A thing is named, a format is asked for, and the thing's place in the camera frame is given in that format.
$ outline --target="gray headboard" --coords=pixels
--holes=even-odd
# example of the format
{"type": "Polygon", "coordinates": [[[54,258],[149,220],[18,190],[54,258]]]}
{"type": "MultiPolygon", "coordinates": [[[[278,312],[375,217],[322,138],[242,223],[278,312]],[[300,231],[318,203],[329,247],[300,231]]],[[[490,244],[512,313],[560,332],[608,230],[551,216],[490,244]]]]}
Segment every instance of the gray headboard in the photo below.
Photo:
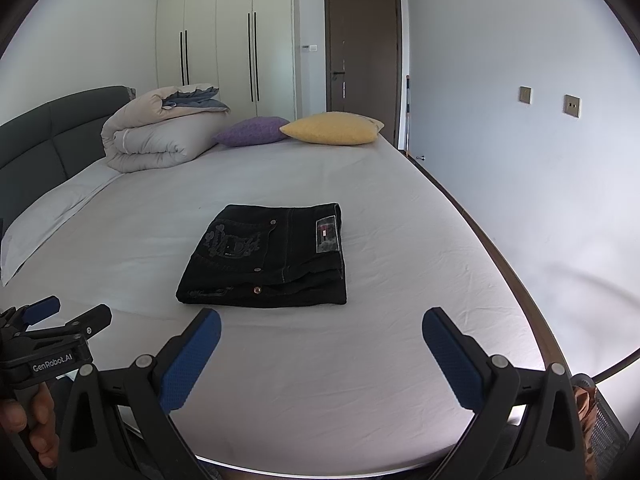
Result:
{"type": "Polygon", "coordinates": [[[130,100],[109,86],[43,104],[0,126],[2,235],[20,213],[92,162],[104,157],[104,122],[130,100]]]}

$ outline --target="electrical outlet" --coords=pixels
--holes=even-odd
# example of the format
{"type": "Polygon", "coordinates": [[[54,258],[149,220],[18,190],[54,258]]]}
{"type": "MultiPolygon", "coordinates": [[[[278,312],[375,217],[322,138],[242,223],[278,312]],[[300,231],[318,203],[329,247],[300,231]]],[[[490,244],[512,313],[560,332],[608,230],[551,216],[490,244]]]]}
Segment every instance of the electrical outlet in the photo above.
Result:
{"type": "Polygon", "coordinates": [[[564,113],[567,115],[571,115],[571,117],[579,118],[581,104],[582,102],[579,97],[574,97],[572,95],[565,95],[564,96],[564,113]]]}
{"type": "Polygon", "coordinates": [[[528,86],[521,86],[519,99],[521,103],[530,105],[531,104],[531,88],[529,88],[528,86]]]}

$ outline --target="metal rivet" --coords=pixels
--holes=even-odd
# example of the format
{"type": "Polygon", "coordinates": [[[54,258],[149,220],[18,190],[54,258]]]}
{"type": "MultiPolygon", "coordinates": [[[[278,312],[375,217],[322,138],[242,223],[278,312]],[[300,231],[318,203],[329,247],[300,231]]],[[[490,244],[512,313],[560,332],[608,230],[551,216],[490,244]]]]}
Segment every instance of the metal rivet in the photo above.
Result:
{"type": "Polygon", "coordinates": [[[87,375],[91,375],[91,372],[94,371],[94,367],[91,365],[82,365],[78,373],[82,375],[82,377],[87,377],[87,375]]]}
{"type": "Polygon", "coordinates": [[[136,359],[136,366],[138,368],[148,368],[149,366],[151,366],[151,363],[154,361],[154,359],[150,356],[150,355],[141,355],[139,358],[136,359]]]}
{"type": "Polygon", "coordinates": [[[556,375],[564,375],[564,367],[560,363],[553,363],[551,365],[551,371],[556,375]]]}
{"type": "Polygon", "coordinates": [[[509,366],[509,360],[504,355],[494,355],[491,357],[491,362],[496,368],[506,368],[509,366]]]}

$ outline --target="door frame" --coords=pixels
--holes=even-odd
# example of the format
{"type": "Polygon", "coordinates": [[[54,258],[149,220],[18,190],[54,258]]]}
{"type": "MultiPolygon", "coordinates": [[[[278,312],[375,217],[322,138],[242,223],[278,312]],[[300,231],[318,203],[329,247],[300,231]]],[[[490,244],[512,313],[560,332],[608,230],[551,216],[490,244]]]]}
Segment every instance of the door frame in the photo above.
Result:
{"type": "MultiPolygon", "coordinates": [[[[396,48],[398,55],[398,78],[396,79],[396,122],[394,124],[393,146],[398,148],[400,140],[400,114],[402,103],[402,3],[396,0],[396,36],[398,38],[396,48]]],[[[328,110],[331,102],[331,27],[329,23],[329,0],[324,0],[324,76],[326,79],[326,106],[328,110]]]]}

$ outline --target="black jeans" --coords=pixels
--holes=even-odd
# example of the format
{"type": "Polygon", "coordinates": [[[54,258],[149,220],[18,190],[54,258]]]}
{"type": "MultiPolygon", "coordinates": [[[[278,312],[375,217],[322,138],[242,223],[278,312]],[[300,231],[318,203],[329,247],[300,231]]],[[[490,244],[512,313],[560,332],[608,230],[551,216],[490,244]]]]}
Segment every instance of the black jeans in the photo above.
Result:
{"type": "Polygon", "coordinates": [[[228,205],[180,280],[182,303],[275,308],[345,304],[340,206],[228,205]]]}

